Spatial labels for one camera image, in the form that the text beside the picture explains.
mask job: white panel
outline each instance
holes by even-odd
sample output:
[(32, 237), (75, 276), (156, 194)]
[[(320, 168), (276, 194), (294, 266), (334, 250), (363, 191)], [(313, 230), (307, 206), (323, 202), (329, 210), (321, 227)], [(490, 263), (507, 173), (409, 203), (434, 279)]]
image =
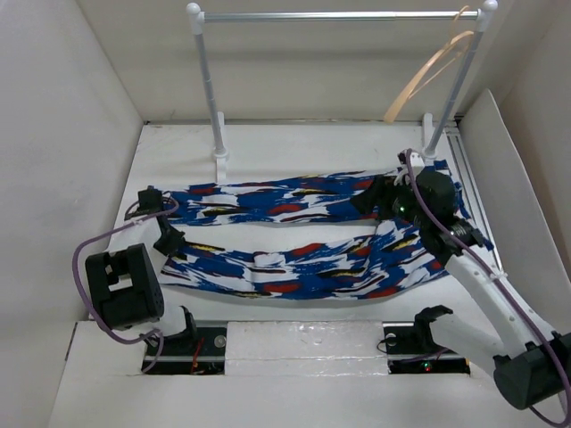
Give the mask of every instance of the white panel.
[(534, 189), (490, 91), (460, 131), (509, 280), (562, 333), (571, 326), (571, 285)]
[(383, 337), (379, 321), (229, 323), (225, 374), (388, 375)]
[[(135, 375), (142, 354), (142, 346), (120, 345), (95, 323), (80, 323), (50, 428), (541, 425), (506, 403), (477, 369), (471, 376)], [(540, 409), (561, 418), (557, 399)]]
[(486, 88), (492, 90), (493, 96), (501, 104), (516, 82), (514, 77), (529, 62), (530, 53), (569, 2), (499, 0), (498, 3), (501, 7), (494, 19), (502, 19), (500, 28), (490, 43), (482, 67), (477, 71), (472, 85), (460, 103), (460, 111), (468, 111), (470, 105)]
[(46, 426), (71, 254), (112, 224), (141, 119), (73, 0), (0, 1), (0, 423)]
[[(474, 9), (483, 0), (202, 0), (206, 12), (430, 11)], [(79, 0), (144, 119), (205, 119), (200, 69), (181, 0)], [(514, 0), (500, 9), (467, 86)], [(214, 92), (228, 119), (381, 119), (393, 99), (448, 40), (445, 21), (207, 24)], [(471, 29), (462, 22), (458, 29)], [(512, 50), (517, 55), (519, 50)], [(501, 68), (499, 59), (487, 68)], [(440, 114), (456, 66), (402, 112)]]
[[(227, 127), (229, 181), (270, 180), (300, 175), (398, 166), (396, 154), (421, 148), (418, 125), (307, 123)], [(442, 137), (438, 152), (458, 174)], [(212, 134), (200, 125), (147, 125), (133, 161), (117, 222), (148, 185), (181, 186), (214, 178)], [(333, 242), (370, 234), (363, 225), (239, 224), (187, 227), (186, 238), (242, 251), (284, 251), (307, 243)], [(187, 306), (200, 320), (321, 321), (389, 319), (410, 321), (421, 309), (443, 304), (474, 325), (490, 328), (479, 307), (456, 280), (445, 277), (394, 299), (373, 301), (245, 299), (180, 287), (163, 287), (171, 301)]]
[(530, 53), (501, 114), (571, 275), (571, 4)]

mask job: white metal pole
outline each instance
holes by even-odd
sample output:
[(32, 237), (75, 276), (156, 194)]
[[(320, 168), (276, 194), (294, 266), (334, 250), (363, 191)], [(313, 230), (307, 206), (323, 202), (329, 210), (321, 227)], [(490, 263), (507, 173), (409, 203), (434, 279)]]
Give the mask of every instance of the white metal pole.
[(456, 103), (458, 94), (462, 88), (462, 84), (464, 83), (470, 65), (472, 64), (472, 60), (474, 60), (474, 56), (476, 56), (476, 50), (478, 45), (480, 45), (480, 40), (482, 39), (484, 32), (487, 30), (490, 22), (492, 21), (493, 13), (497, 9), (497, 0), (485, 0), (484, 4), (478, 11), (476, 31), (474, 32), (474, 36), (472, 38), (472, 42), (470, 43), (470, 47), (468, 48), (468, 52), (466, 55), (464, 55), (464, 60), (462, 61), (456, 78), (454, 79), (454, 84), (452, 85), (452, 89), (448, 95), (448, 98), (446, 99), (446, 104), (443, 108), (443, 114), (434, 130), (434, 133), (432, 134), (430, 143), (423, 148), (423, 155), (426, 158), (434, 159), (436, 157), (436, 145), (438, 144), (438, 140), (440, 140), (440, 136), (442, 135), (444, 127), (446, 126), (446, 121), (448, 120), (448, 117), (452, 112), (452, 108)]
[(211, 117), (212, 133), (214, 134), (214, 155), (216, 157), (225, 158), (228, 156), (228, 150), (224, 146), (222, 139), (218, 109), (216, 108), (216, 99), (214, 98), (214, 90), (212, 88), (211, 73), (208, 68), (208, 59), (206, 58), (206, 45), (204, 44), (203, 34), (204, 12), (201, 12), (200, 6), (196, 3), (189, 4), (186, 7), (186, 12), (190, 19), (190, 27), (194, 35), (194, 41), (196, 42), (198, 61), (203, 75), (204, 93), (206, 94), (208, 112)]
[[(263, 12), (204, 14), (204, 22), (292, 22), (292, 21), (442, 21), (458, 12)], [(460, 20), (476, 21), (478, 12), (466, 11)]]

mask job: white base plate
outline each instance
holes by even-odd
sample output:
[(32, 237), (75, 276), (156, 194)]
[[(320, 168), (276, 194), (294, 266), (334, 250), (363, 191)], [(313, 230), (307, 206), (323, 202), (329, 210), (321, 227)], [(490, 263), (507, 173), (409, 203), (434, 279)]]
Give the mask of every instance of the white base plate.
[[(227, 125), (226, 132), (230, 150), (229, 182), (390, 168), (397, 165), (398, 152), (409, 147), (420, 150), (422, 141), (421, 126), (379, 123)], [(445, 137), (438, 151), (439, 159), (446, 159), (452, 172), (458, 174)], [(145, 126), (118, 224), (122, 223), (124, 210), (136, 200), (137, 191), (148, 185), (168, 187), (214, 181), (211, 154), (212, 136), (208, 126)], [(475, 199), (473, 194), (467, 197)], [(189, 239), (246, 251), (277, 251), (305, 243), (364, 235), (372, 230), (373, 226), (349, 225), (231, 225), (195, 227)], [(450, 277), (393, 299), (368, 302), (247, 300), (177, 287), (163, 287), (163, 290), (171, 302), (187, 306), (200, 320), (396, 321), (411, 320), (421, 309), (443, 304), (467, 322), (488, 332), (492, 330), (468, 293)], [(367, 346), (374, 346), (373, 339), (382, 332), (378, 324), (369, 325), (369, 329), (366, 326), (361, 329), (360, 337), (363, 342), (371, 341)], [(293, 364), (289, 364), (287, 358), (275, 363), (270, 361), (271, 351), (280, 347), (286, 351), (291, 335), (282, 332), (279, 326), (267, 329), (262, 325), (251, 336), (245, 334), (247, 325), (242, 333), (237, 333), (240, 327), (240, 324), (232, 325), (229, 330), (228, 347), (234, 346), (233, 342), (243, 346), (234, 347), (231, 353), (234, 366), (228, 375), (145, 376), (139, 373), (143, 345), (120, 345), (101, 333), (95, 323), (80, 323), (50, 428), (188, 425), (532, 428), (540, 425), (530, 412), (511, 408), (500, 397), (492, 380), (477, 367), (473, 367), (471, 377), (462, 374), (383, 375), (386, 374), (384, 359), (374, 357), (375, 350), (367, 349), (364, 354), (352, 355), (366, 359), (365, 365), (359, 366), (366, 375), (359, 375), (354, 370), (356, 366), (347, 373), (345, 365), (320, 364), (323, 356), (311, 352), (305, 355), (304, 347), (296, 352), (293, 344), (289, 353), (286, 352), (287, 355), (293, 353), (290, 355), (294, 357)], [(339, 334), (336, 347), (333, 333), (327, 337), (327, 346), (346, 350), (348, 339)], [(378, 361), (379, 372), (371, 374), (374, 369), (371, 363), (375, 361)], [(545, 407), (549, 408), (550, 415), (560, 416), (556, 399), (542, 405)]]

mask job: cable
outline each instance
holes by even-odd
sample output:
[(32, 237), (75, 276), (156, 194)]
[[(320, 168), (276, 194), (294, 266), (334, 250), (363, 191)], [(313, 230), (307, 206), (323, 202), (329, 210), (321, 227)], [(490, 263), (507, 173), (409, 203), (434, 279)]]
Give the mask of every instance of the cable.
[[(452, 65), (458, 58), (463, 56), (469, 48), (470, 41), (474, 37), (474, 31), (463, 31), (461, 33), (457, 33), (456, 31), (456, 22), (460, 15), (468, 11), (470, 6), (462, 7), (454, 19), (452, 20), (450, 26), (450, 39), (446, 42), (446, 44), (438, 50), (421, 68), (417, 71), (417, 74), (410, 80), (410, 82), (402, 89), (399, 93), (399, 96), (395, 98), (391, 106), (386, 111), (383, 120), (387, 123), (393, 123), (399, 113), (401, 112), (404, 105), (413, 97), (415, 96), (422, 88), (428, 85), (430, 82), (433, 81), (436, 77), (438, 77), (444, 70), (446, 70), (450, 65)], [(465, 47), (463, 47), (459, 52), (457, 52), (451, 60), (446, 62), (437, 72), (435, 72), (430, 78), (428, 78), (422, 85), (420, 82), (425, 75), (441, 60), (449, 56), (453, 53), (454, 49), (464, 40), (467, 40), (468, 43)]]
[[(165, 190), (164, 192), (162, 192), (162, 196), (164, 197), (165, 194), (168, 194), (169, 196), (171, 196), (172, 192), (170, 190)], [(125, 210), (125, 215), (123, 216), (125, 221), (131, 219), (131, 214), (133, 214), (131, 212), (131, 210), (133, 210), (138, 204), (139, 204), (139, 201), (135, 201), (128, 206), (128, 208)]]
[(389, 355), (389, 353), (388, 353), (386, 350), (382, 350), (382, 349), (381, 349), (381, 345), (385, 345), (385, 344), (386, 344), (385, 339), (383, 339), (382, 341), (380, 341), (380, 342), (377, 344), (377, 350), (378, 350), (379, 352), (383, 352), (383, 353), (386, 354), (386, 355)]
[[(422, 210), (425, 212), (425, 214), (428, 216), (428, 218), (430, 218), (430, 220), (434, 223), (434, 225), (436, 227), (438, 227), (443, 233), (445, 233), (448, 236), (448, 238), (451, 239), (462, 250), (464, 250), (467, 254), (469, 254), (482, 267), (482, 269), (486, 272), (486, 274), (490, 277), (490, 279), (492, 279), (492, 277), (495, 275), (492, 268), (489, 267), (488, 264), (480, 256), (478, 256), (472, 249), (470, 249), (470, 247), (465, 245), (456, 236), (452, 235), (450, 233), (450, 231), (440, 221), (438, 221), (438, 218), (436, 218), (434, 216), (434, 214), (430, 211), (430, 209), (428, 208), (428, 206), (426, 205), (426, 203), (422, 199), (422, 195), (420, 194), (420, 191), (418, 190), (417, 181), (416, 181), (416, 178), (414, 177), (414, 170), (412, 168), (411, 161), (410, 161), (410, 156), (411, 156), (412, 152), (413, 152), (412, 149), (408, 149), (408, 151), (406, 152), (406, 165), (407, 165), (407, 170), (409, 172), (410, 185), (412, 186), (412, 191), (414, 192), (414, 194), (418, 200), (418, 204), (420, 205)], [(517, 301), (508, 292), (508, 290), (506, 289), (504, 284), (501, 282), (500, 278), (494, 278), (494, 279), (492, 279), (492, 281), (495, 284), (495, 286), (498, 288), (498, 290), (501, 292), (501, 294), (508, 301), (509, 305), (511, 305), (511, 307), (517, 312), (517, 314), (524, 320), (524, 322), (527, 324), (527, 326), (532, 331), (532, 333), (535, 335), (535, 337), (537, 337), (537, 339), (542, 343), (543, 347), (545, 348), (548, 355), (550, 356), (551, 361), (553, 362), (553, 365), (555, 366), (555, 369), (557, 370), (557, 372), (559, 374), (559, 377), (561, 378), (561, 382), (563, 383), (563, 389), (564, 389), (565, 395), (567, 397), (567, 414), (565, 415), (565, 419), (563, 420), (563, 422), (558, 423), (558, 422), (551, 421), (546, 416), (542, 415), (534, 407), (531, 407), (531, 411), (534, 412), (534, 414), (536, 416), (538, 416), (546, 424), (549, 424), (549, 425), (557, 427), (557, 428), (567, 427), (569, 425), (569, 423), (571, 423), (571, 384), (569, 384), (569, 379), (567, 378), (565, 368), (561, 365), (561, 362), (559, 361), (559, 358), (557, 358), (557, 355), (555, 354), (555, 351), (551, 347), (549, 341), (545, 338), (545, 336), (542, 334), (542, 332), (537, 327), (537, 325), (535, 325), (534, 321), (517, 304)]]
[(165, 210), (165, 211), (154, 212), (153, 214), (149, 214), (149, 215), (144, 216), (142, 218), (138, 218), (135, 221), (127, 223), (126, 225), (123, 225), (121, 227), (117, 227), (116, 229), (110, 230), (109, 232), (105, 232), (104, 234), (101, 234), (101, 235), (95, 236), (93, 238), (87, 239), (86, 241), (84, 241), (83, 243), (78, 245), (78, 248), (76, 248), (75, 251), (73, 252), (73, 258), (71, 260), (71, 270), (73, 272), (73, 280), (74, 280), (75, 285), (78, 289), (79, 297), (81, 297), (81, 299), (83, 300), (83, 304), (85, 305), (87, 312), (89, 312), (89, 315), (91, 315), (91, 317), (93, 317), (93, 319), (96, 321), (99, 328), (101, 328), (104, 332), (106, 332), (109, 337), (111, 337), (113, 340), (115, 340), (116, 342), (119, 342), (123, 345), (134, 345), (136, 343), (140, 343), (140, 342), (142, 342), (146, 339), (150, 339), (152, 337), (158, 338), (159, 349), (157, 350), (157, 353), (154, 357), (154, 360), (147, 367), (145, 367), (145, 369), (142, 370), (143, 373), (147, 373), (150, 369), (152, 369), (154, 367), (154, 365), (157, 363), (159, 356), (161, 355), (162, 348), (164, 346), (164, 337), (162, 335), (162, 331), (157, 329), (157, 328), (154, 328), (153, 330), (151, 330), (148, 333), (139, 335), (139, 337), (137, 337), (136, 339), (125, 339), (125, 338), (117, 335), (103, 321), (103, 319), (99, 316), (99, 314), (95, 310), (93, 304), (91, 303), (91, 300), (87, 296), (86, 289), (81, 282), (81, 275), (79, 273), (79, 254), (81, 253), (81, 251), (85, 247), (87, 247), (91, 243), (96, 243), (97, 241), (100, 241), (100, 240), (107, 238), (111, 235), (117, 234), (118, 232), (122, 232), (123, 230), (129, 229), (130, 227), (133, 227), (142, 221), (146, 221), (146, 220), (149, 220), (151, 218), (157, 218), (159, 216), (168, 216), (178, 209), (179, 205), (178, 205), (178, 202), (176, 200), (171, 199), (171, 198), (164, 198), (163, 201), (164, 202), (173, 202), (174, 207), (170, 208), (168, 210)]
[(194, 352), (194, 356), (193, 356), (193, 364), (190, 367), (190, 374), (194, 373), (194, 370), (198, 367), (198, 363), (196, 362), (196, 359), (198, 358), (198, 354), (200, 353), (200, 349), (203, 347), (203, 345), (204, 345), (204, 338), (202, 338), (198, 342), (198, 345), (196, 345), (196, 351)]
[(434, 358), (434, 357), (435, 357), (435, 359), (438, 359), (447, 350), (448, 350), (448, 348), (440, 348), (436, 352), (431, 352), (430, 354), (420, 355), (420, 356), (414, 357), (414, 358), (401, 359), (399, 362), (401, 362), (401, 363), (416, 363), (417, 361), (424, 361), (425, 359)]

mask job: fabric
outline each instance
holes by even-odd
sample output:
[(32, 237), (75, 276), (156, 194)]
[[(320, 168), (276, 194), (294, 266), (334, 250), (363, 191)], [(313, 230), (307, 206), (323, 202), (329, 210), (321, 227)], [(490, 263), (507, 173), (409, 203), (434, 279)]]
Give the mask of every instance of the fabric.
[[(446, 162), (434, 167), (450, 174)], [(400, 169), (383, 175), (396, 176)], [(344, 222), (364, 218), (349, 200), (372, 183), (367, 171), (235, 185), (190, 185), (170, 191), (180, 208), (173, 226), (243, 222)], [(456, 184), (459, 215), (467, 217)], [(162, 284), (242, 297), (371, 299), (402, 292), (446, 275), (428, 254), (418, 230), (399, 219), (383, 221), (373, 235), (313, 243), (282, 252), (243, 252), (187, 242), (167, 261)]]

